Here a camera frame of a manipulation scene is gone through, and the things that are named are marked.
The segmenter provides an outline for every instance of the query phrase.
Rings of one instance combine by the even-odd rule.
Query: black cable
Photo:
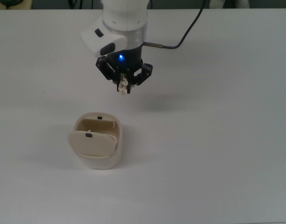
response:
[[[83,0],[80,0],[80,2],[79,2],[79,9],[82,9],[82,6],[83,6]]]
[[[195,20],[192,22],[192,24],[190,25],[189,29],[186,31],[185,35],[182,37],[182,39],[180,40],[180,42],[178,43],[178,45],[176,46],[165,46],[162,44],[157,44],[157,43],[148,43],[148,42],[144,42],[144,46],[148,46],[148,47],[154,47],[154,48],[165,48],[165,49],[177,49],[180,47],[180,45],[182,44],[182,42],[185,40],[186,36],[188,35],[188,33],[191,31],[192,27],[195,25],[195,23],[197,22],[197,20],[199,19],[204,7],[205,7],[205,3],[206,0],[203,0],[201,9],[198,13],[198,15],[196,16]]]
[[[77,3],[78,0],[75,0],[75,2],[73,3],[73,5],[71,5],[70,9],[74,9],[76,3]]]

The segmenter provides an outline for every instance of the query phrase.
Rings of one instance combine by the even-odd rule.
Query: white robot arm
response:
[[[82,31],[87,48],[98,57],[96,66],[117,84],[117,91],[130,93],[152,73],[152,65],[141,59],[146,38],[149,0],[102,0],[102,16]],[[134,73],[142,69],[137,76]]]

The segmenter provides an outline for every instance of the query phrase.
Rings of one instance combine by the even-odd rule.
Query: small white object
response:
[[[236,0],[236,8],[250,8],[249,0]]]
[[[216,9],[216,8],[223,8],[225,0],[210,0],[209,8]]]
[[[119,86],[118,86],[118,91],[121,93],[123,96],[125,96],[128,93],[127,86],[129,84],[127,78],[125,76],[122,76],[122,81],[120,81]]]
[[[121,158],[122,126],[111,114],[87,113],[76,122],[68,142],[88,167],[110,169]]]

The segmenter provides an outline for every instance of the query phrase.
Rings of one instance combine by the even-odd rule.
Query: open lid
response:
[[[87,156],[111,155],[116,147],[113,136],[95,132],[73,131],[68,142],[75,153]]]

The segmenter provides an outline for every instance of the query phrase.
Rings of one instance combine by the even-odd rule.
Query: white table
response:
[[[149,12],[176,44],[197,10]],[[205,10],[178,50],[145,47],[126,97],[80,32],[101,11],[0,11],[0,224],[286,221],[286,10]],[[115,114],[124,155],[86,168],[67,134]]]

